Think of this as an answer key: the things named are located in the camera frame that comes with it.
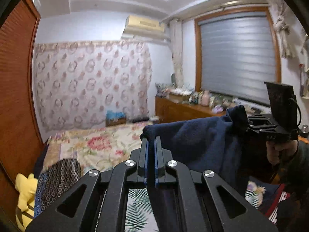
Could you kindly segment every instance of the wall decoration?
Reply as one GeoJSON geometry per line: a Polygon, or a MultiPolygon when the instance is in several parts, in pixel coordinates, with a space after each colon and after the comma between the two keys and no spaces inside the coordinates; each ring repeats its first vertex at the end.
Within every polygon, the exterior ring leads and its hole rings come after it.
{"type": "Polygon", "coordinates": [[[87,129],[107,110],[149,115],[151,59],[146,43],[97,41],[37,44],[34,93],[43,127],[87,129]]]}
{"type": "Polygon", "coordinates": [[[288,40],[288,35],[290,34],[289,25],[286,23],[285,17],[290,10],[289,6],[285,3],[284,0],[267,0],[272,10],[274,11],[276,17],[273,24],[274,30],[278,33],[279,36],[279,46],[281,57],[291,58],[295,54],[292,51],[291,44],[288,40]]]}
{"type": "Polygon", "coordinates": [[[308,63],[308,50],[309,50],[309,37],[304,29],[302,29],[302,48],[300,53],[303,55],[303,62],[304,62],[304,71],[309,72],[309,63],[308,63]]]}
{"type": "Polygon", "coordinates": [[[182,22],[176,18],[170,21],[171,51],[173,53],[173,65],[176,76],[176,85],[183,87],[182,72],[182,22]]]}

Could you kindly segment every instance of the curtain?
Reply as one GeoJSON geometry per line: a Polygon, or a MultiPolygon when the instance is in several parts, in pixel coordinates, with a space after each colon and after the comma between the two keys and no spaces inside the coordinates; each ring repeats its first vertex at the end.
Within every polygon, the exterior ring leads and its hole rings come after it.
{"type": "Polygon", "coordinates": [[[177,87],[183,86],[182,73],[182,23],[178,19],[170,21],[171,51],[177,87]]]}
{"type": "Polygon", "coordinates": [[[304,28],[302,29],[302,35],[301,35],[301,37],[302,37],[302,44],[301,44],[301,46],[302,46],[302,49],[300,50],[300,53],[303,55],[303,63],[304,63],[304,71],[305,72],[308,72],[309,71],[309,64],[308,64],[308,44],[309,44],[309,42],[308,42],[308,39],[309,39],[309,37],[308,37],[308,35],[307,35],[307,33],[305,32],[305,30],[304,30],[304,28]]]}
{"type": "Polygon", "coordinates": [[[38,44],[35,51],[34,93],[46,131],[91,128],[105,121],[107,110],[127,118],[149,115],[146,43],[38,44]]]}
{"type": "Polygon", "coordinates": [[[201,87],[269,104],[264,81],[275,81],[276,58],[265,11],[232,13],[198,24],[201,87]]]}
{"type": "Polygon", "coordinates": [[[289,11],[288,5],[284,0],[267,0],[269,5],[271,6],[272,11],[275,13],[276,22],[273,24],[275,31],[279,35],[280,41],[280,53],[281,57],[291,58],[294,57],[294,53],[291,49],[288,35],[290,34],[289,25],[285,21],[285,17],[289,11]]]}

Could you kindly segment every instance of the air conditioner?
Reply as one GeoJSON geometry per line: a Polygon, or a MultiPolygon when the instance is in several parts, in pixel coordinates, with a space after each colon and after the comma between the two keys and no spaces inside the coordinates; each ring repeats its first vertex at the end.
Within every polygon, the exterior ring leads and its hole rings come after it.
{"type": "Polygon", "coordinates": [[[128,16],[121,38],[163,44],[170,41],[164,23],[137,16],[128,16]]]}

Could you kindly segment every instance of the window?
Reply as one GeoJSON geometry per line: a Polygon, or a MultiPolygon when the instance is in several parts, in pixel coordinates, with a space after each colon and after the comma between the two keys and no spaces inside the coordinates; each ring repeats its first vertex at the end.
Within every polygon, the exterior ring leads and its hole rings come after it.
{"type": "Polygon", "coordinates": [[[268,105],[264,82],[281,82],[279,49],[268,8],[206,15],[195,19],[195,27],[196,90],[268,105]]]}

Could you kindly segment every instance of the patterned wall hanging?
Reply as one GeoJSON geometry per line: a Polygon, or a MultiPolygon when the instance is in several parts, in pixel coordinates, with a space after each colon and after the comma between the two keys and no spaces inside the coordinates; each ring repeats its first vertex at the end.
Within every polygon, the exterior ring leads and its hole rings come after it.
{"type": "Polygon", "coordinates": [[[87,129],[107,110],[148,116],[151,59],[146,43],[37,44],[34,93],[45,131],[87,129]]]}

